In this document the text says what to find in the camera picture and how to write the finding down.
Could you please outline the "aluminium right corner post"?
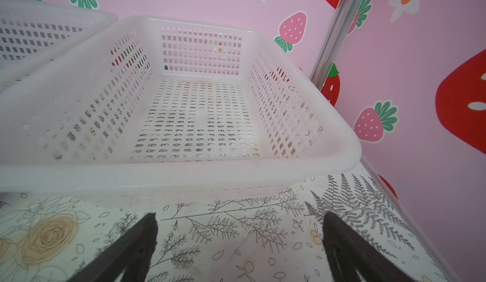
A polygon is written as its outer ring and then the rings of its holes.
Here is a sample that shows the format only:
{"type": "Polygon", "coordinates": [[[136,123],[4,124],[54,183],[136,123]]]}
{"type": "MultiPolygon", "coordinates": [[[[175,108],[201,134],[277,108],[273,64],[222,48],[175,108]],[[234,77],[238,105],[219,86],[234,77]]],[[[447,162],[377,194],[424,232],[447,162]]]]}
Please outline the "aluminium right corner post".
{"type": "Polygon", "coordinates": [[[311,72],[311,81],[318,89],[325,85],[332,65],[344,44],[348,31],[362,0],[339,0],[331,23],[327,29],[325,39],[311,72]]]}

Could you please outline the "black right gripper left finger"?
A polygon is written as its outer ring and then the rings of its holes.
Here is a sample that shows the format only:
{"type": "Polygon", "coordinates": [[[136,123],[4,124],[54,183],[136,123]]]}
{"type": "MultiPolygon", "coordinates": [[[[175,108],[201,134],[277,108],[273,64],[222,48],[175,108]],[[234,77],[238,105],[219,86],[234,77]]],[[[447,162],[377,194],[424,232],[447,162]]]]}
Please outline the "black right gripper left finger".
{"type": "Polygon", "coordinates": [[[158,235],[156,215],[149,213],[70,281],[144,281],[158,235]]]}

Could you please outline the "white middle plastic basket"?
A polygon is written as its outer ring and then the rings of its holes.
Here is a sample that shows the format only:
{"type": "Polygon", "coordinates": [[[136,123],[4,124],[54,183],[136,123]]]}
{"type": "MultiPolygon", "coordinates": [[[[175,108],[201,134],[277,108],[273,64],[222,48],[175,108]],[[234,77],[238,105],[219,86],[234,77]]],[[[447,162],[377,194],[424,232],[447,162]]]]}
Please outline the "white middle plastic basket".
{"type": "Polygon", "coordinates": [[[1,92],[116,21],[98,10],[1,0],[1,92]]]}

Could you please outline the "white plastic basket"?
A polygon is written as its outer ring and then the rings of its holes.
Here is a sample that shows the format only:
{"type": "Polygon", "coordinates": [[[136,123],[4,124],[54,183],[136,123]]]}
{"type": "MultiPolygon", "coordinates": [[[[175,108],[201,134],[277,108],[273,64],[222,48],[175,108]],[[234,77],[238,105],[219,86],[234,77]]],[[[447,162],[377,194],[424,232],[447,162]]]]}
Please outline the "white plastic basket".
{"type": "Polygon", "coordinates": [[[361,158],[352,128],[278,45],[136,16],[1,94],[1,191],[267,196],[361,158]]]}
{"type": "Polygon", "coordinates": [[[1,92],[116,21],[98,10],[1,0],[1,92]]]}

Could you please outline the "white right plastic basket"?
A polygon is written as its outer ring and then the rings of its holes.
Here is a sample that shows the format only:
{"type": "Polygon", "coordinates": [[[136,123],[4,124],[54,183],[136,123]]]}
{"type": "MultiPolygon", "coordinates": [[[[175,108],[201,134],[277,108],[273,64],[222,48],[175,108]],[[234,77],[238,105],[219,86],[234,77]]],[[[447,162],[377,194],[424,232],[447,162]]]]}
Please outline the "white right plastic basket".
{"type": "Polygon", "coordinates": [[[1,191],[267,196],[361,158],[352,128],[278,45],[136,16],[1,94],[1,191]]]}

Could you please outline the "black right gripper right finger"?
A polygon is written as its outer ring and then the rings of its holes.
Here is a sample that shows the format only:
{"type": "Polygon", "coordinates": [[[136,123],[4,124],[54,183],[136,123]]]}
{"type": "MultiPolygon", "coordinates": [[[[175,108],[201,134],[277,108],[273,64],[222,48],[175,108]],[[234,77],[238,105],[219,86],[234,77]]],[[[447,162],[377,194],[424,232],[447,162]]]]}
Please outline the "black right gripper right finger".
{"type": "Polygon", "coordinates": [[[323,217],[323,247],[334,281],[412,281],[332,212],[323,217]]]}

